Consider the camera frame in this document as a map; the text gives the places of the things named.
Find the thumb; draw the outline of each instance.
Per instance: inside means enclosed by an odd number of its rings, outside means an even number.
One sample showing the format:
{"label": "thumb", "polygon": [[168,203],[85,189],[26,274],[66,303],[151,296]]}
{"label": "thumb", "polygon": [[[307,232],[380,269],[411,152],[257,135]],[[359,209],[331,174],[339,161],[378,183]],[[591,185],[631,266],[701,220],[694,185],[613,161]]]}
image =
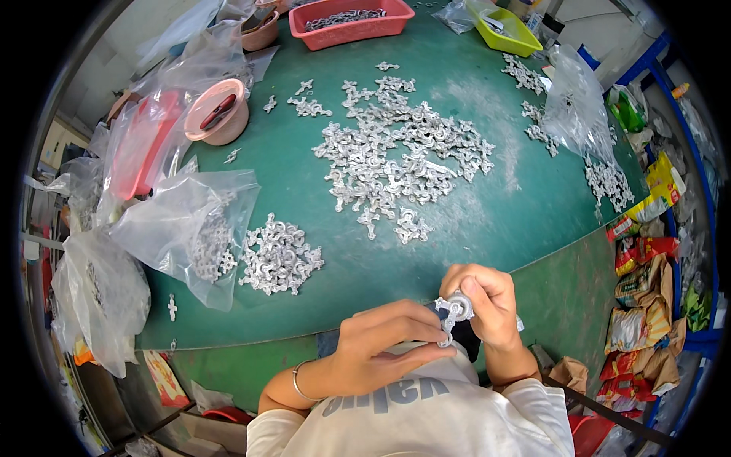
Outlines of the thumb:
{"label": "thumb", "polygon": [[460,283],[459,290],[472,302],[472,308],[478,317],[489,319],[490,315],[494,313],[495,305],[474,276],[465,276]]}

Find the yellow snack bag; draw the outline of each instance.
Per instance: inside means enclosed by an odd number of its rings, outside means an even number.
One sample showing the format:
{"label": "yellow snack bag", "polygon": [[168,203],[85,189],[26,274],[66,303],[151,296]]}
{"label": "yellow snack bag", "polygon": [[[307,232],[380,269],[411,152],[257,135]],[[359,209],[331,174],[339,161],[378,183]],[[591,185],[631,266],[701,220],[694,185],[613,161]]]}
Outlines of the yellow snack bag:
{"label": "yellow snack bag", "polygon": [[663,214],[686,191],[680,173],[670,163],[665,151],[660,151],[657,160],[647,171],[645,180],[650,187],[649,196],[626,212],[627,216],[637,222],[650,222]]}

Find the green table surface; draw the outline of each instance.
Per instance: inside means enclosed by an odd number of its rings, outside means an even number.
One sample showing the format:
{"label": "green table surface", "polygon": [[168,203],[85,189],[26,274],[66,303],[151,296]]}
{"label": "green table surface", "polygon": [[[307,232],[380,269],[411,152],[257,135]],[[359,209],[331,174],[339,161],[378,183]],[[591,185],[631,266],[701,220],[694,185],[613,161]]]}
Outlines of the green table surface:
{"label": "green table surface", "polygon": [[[253,169],[261,191],[249,228],[261,227],[267,214],[299,225],[306,242],[322,246],[325,266],[315,271],[300,294],[280,292],[266,296],[247,284],[235,286],[233,308],[224,313],[205,308],[179,282],[162,273],[148,272],[152,307],[137,347],[164,350],[173,339],[177,348],[193,349],[249,344],[284,339],[337,328],[342,319],[400,298],[427,303],[437,296],[440,281],[452,263],[481,263],[513,271],[579,240],[617,214],[596,198],[584,178],[581,157],[560,148],[551,158],[545,144],[530,140],[523,131],[532,121],[520,115],[520,104],[545,103],[545,95],[515,88],[515,80],[500,72],[502,54],[487,47],[476,30],[454,34],[446,26],[417,11],[403,33],[309,51],[279,21],[281,48],[264,80],[253,87],[251,118],[243,134],[226,146],[197,142],[185,163],[198,155],[201,171]],[[540,62],[522,59],[539,70]],[[401,65],[383,73],[381,61]],[[394,221],[376,221],[377,238],[368,240],[359,213],[346,207],[335,212],[336,200],[328,193],[330,162],[317,159],[311,148],[322,143],[329,122],[356,127],[345,117],[340,103],[344,80],[375,90],[384,75],[416,79],[409,104],[422,100],[443,117],[474,122],[475,128],[497,147],[491,157],[495,167],[476,174],[473,184],[455,179],[455,190],[437,203],[424,206],[399,200],[415,208],[436,230],[426,243],[402,245],[393,233]],[[332,117],[298,117],[287,99],[300,81],[314,79],[315,98]],[[274,94],[277,106],[267,114],[262,107]],[[617,132],[616,120],[610,116]],[[224,165],[226,155],[241,148],[238,158]],[[400,158],[405,147],[389,150]],[[647,194],[642,171],[623,135],[614,150],[625,171],[635,201]],[[441,159],[432,158],[435,162]],[[456,162],[445,161],[452,168]],[[238,276],[243,275],[240,268]],[[175,294],[178,313],[171,322],[168,295]]]}

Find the yellow-green plastic basket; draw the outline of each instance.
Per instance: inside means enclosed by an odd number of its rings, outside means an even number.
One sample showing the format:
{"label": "yellow-green plastic basket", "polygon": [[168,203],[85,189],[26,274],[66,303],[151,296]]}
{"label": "yellow-green plastic basket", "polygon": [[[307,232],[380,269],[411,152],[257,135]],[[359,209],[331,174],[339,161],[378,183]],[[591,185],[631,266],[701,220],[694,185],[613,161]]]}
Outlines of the yellow-green plastic basket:
{"label": "yellow-green plastic basket", "polygon": [[477,31],[482,35],[482,39],[493,49],[502,50],[506,53],[516,54],[520,57],[528,57],[534,51],[542,50],[543,46],[538,39],[528,30],[526,24],[522,23],[518,16],[512,14],[505,8],[498,8],[497,11],[488,15],[488,17],[499,20],[502,23],[507,21],[515,21],[518,27],[518,38],[513,39],[497,34],[490,30],[488,24],[482,20],[480,14],[470,7],[467,2],[467,10],[477,19]]}

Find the silver bangle bracelet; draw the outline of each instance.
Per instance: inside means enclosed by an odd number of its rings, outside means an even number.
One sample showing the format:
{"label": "silver bangle bracelet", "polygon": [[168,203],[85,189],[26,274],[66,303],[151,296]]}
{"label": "silver bangle bracelet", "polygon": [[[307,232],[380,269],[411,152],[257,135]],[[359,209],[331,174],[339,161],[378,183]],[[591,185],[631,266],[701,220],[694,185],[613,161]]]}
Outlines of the silver bangle bracelet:
{"label": "silver bangle bracelet", "polygon": [[300,387],[297,385],[297,373],[299,373],[300,367],[302,365],[304,365],[305,363],[314,362],[315,360],[316,359],[313,359],[313,358],[311,358],[309,360],[303,360],[302,362],[299,362],[297,364],[297,366],[292,369],[292,385],[295,386],[295,390],[297,391],[297,393],[300,394],[300,397],[302,397],[305,400],[314,401],[315,403],[317,403],[318,401],[325,400],[327,397],[322,397],[321,399],[311,399],[310,397],[308,397],[307,395],[302,393],[302,391],[300,390]]}

